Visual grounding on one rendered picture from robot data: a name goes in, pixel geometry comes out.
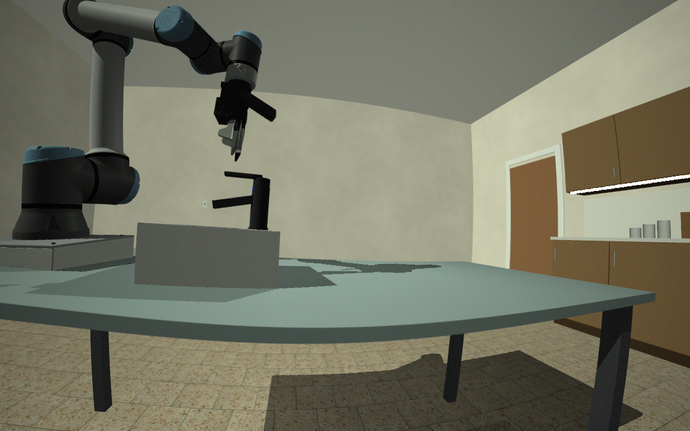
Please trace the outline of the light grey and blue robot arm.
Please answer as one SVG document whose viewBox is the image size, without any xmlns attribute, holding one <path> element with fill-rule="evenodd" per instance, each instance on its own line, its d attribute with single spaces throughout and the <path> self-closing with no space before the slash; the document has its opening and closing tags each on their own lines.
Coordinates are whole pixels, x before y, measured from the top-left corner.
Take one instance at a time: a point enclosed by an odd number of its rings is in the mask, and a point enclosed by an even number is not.
<svg viewBox="0 0 690 431">
<path fill-rule="evenodd" d="M 123 152 L 125 57 L 132 38 L 176 47 L 199 74 L 226 72 L 225 82 L 240 79 L 252 90 L 256 87 L 261 41 L 251 32 L 215 42 L 178 5 L 156 11 L 65 0 L 62 10 L 69 26 L 93 42 L 89 152 L 62 145 L 35 145 L 25 151 L 22 212 L 12 239 L 90 236 L 82 204 L 128 204 L 136 197 L 140 176 Z"/>
</svg>

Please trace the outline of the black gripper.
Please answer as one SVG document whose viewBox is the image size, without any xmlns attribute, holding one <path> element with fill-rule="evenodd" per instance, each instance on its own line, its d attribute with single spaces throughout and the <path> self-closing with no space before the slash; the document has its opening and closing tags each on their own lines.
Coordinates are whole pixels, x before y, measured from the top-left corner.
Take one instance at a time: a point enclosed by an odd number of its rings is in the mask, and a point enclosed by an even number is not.
<svg viewBox="0 0 690 431">
<path fill-rule="evenodd" d="M 219 125 L 227 125 L 227 127 L 218 130 L 218 135 L 222 137 L 222 144 L 232 147 L 232 155 L 235 153 L 235 162 L 237 162 L 241 154 L 246 131 L 247 109 L 249 109 L 247 101 L 240 95 L 243 90 L 251 93 L 252 86 L 246 81 L 232 79 L 228 82 L 221 81 L 221 88 L 221 98 L 217 96 L 214 105 L 214 116 Z"/>
</svg>

